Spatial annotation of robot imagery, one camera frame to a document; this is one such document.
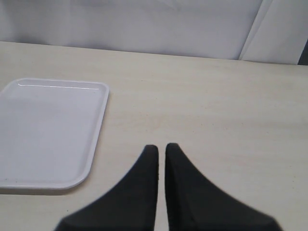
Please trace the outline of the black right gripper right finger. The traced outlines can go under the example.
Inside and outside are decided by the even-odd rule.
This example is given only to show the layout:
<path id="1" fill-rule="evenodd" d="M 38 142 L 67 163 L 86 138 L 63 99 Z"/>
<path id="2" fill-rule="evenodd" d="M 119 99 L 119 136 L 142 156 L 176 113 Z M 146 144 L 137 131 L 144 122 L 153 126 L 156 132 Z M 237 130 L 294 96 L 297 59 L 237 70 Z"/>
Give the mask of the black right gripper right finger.
<path id="1" fill-rule="evenodd" d="M 280 231 L 277 221 L 209 181 L 180 146 L 165 154 L 165 198 L 171 231 Z"/>

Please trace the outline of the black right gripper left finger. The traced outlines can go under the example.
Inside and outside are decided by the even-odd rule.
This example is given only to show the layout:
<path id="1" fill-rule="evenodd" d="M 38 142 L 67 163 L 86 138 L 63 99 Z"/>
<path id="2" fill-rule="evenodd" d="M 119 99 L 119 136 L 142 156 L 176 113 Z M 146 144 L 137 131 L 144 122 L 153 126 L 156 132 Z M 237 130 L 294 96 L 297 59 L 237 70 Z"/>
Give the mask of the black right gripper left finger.
<path id="1" fill-rule="evenodd" d="M 105 195 L 61 219 L 57 231 L 152 231 L 158 195 L 158 148 L 146 145 Z"/>

